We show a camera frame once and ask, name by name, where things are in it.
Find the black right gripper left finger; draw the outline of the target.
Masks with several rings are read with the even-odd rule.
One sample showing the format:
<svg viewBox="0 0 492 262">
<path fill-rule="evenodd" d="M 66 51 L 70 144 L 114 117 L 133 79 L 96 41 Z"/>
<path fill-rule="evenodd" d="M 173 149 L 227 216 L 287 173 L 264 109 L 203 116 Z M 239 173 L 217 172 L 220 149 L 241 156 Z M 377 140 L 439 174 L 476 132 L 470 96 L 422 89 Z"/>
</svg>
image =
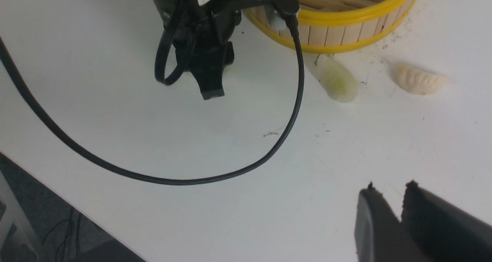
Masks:
<svg viewBox="0 0 492 262">
<path fill-rule="evenodd" d="M 359 262 L 434 262 L 401 225 L 373 183 L 360 190 L 354 229 Z"/>
</svg>

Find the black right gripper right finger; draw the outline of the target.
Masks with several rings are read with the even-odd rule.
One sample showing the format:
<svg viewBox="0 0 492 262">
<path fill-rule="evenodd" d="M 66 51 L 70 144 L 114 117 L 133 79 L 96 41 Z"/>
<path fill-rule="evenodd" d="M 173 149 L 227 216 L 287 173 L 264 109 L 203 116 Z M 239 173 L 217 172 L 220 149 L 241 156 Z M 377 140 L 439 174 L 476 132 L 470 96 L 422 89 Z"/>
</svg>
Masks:
<svg viewBox="0 0 492 262">
<path fill-rule="evenodd" d="M 492 227 L 421 188 L 406 185 L 401 225 L 434 262 L 490 262 Z"/>
</svg>

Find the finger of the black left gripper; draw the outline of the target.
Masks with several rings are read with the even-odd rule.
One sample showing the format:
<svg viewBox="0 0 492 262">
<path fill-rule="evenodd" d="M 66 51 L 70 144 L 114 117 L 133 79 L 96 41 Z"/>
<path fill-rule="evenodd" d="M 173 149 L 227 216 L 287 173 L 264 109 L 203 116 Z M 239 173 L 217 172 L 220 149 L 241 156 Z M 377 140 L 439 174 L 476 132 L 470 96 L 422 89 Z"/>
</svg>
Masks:
<svg viewBox="0 0 492 262">
<path fill-rule="evenodd" d="M 190 72 L 198 83 L 204 100 L 224 96 L 223 73 L 234 60 L 232 43 L 214 50 L 194 52 L 190 59 Z"/>
</svg>

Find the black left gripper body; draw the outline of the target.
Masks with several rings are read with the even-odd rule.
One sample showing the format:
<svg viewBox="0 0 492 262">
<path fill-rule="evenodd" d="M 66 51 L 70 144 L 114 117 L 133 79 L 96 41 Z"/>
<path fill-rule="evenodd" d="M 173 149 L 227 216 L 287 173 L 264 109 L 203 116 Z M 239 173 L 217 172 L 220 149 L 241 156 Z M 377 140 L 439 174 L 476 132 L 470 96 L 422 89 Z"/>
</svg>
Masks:
<svg viewBox="0 0 492 262">
<path fill-rule="evenodd" d="M 234 62 L 230 38 L 241 22 L 241 11 L 262 6 L 272 7 L 285 22 L 300 56 L 298 0 L 153 1 L 165 29 L 155 56 L 155 72 L 165 72 L 172 46 L 177 58 L 174 72 L 223 72 Z"/>
</svg>

